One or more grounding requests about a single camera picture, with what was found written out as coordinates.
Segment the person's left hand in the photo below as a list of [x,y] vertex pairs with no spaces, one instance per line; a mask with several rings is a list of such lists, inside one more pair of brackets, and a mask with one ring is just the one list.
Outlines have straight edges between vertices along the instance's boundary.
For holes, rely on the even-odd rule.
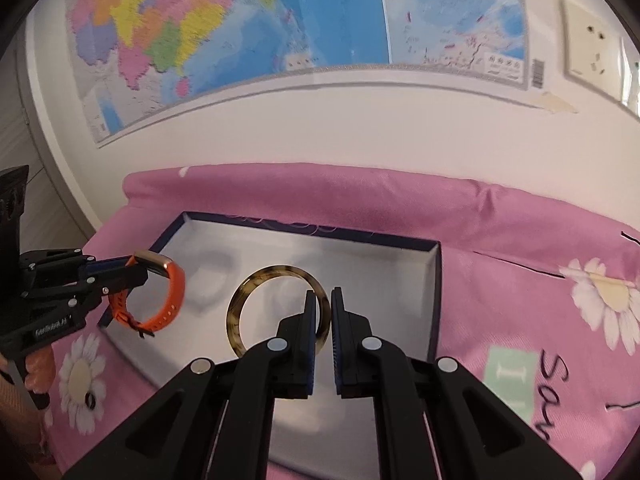
[[[50,346],[32,353],[25,361],[27,375],[23,380],[28,392],[48,393],[56,375],[54,353]],[[18,449],[28,458],[41,453],[43,447],[43,412],[30,404],[29,394],[23,396],[17,386],[1,378],[1,427]]]

